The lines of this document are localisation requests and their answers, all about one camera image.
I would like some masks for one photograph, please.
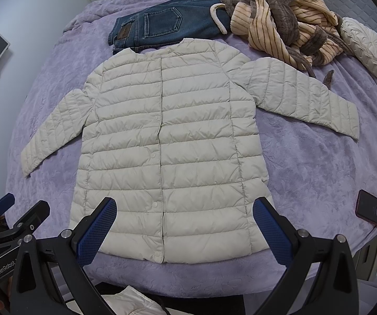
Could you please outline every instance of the blue textured grip pad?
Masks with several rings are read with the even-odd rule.
[[[289,267],[293,260],[292,243],[259,199],[254,202],[253,216],[277,262]]]
[[[114,199],[110,199],[76,246],[76,259],[80,267],[92,263],[116,216],[117,205]]]
[[[15,204],[15,197],[8,193],[0,199],[0,216]]]

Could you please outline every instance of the jacket sleeve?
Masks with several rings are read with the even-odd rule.
[[[359,139],[358,110],[353,103],[278,59],[247,62],[230,76],[254,98],[258,108]]]
[[[38,128],[21,152],[24,176],[28,176],[50,154],[82,132],[102,82],[102,68],[91,73],[83,90],[70,91]]]

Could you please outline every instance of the blue jeans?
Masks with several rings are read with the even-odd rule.
[[[108,36],[113,54],[131,48],[135,52],[179,43],[184,38],[211,39],[221,34],[210,15],[220,0],[171,0],[118,18]],[[230,31],[230,17],[224,9],[216,15]]]

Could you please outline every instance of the phone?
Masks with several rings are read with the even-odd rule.
[[[356,203],[356,216],[377,226],[377,197],[361,189]]]

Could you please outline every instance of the jeans back pocket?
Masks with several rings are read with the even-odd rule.
[[[172,7],[159,12],[145,13],[145,38],[177,32],[183,16]]]

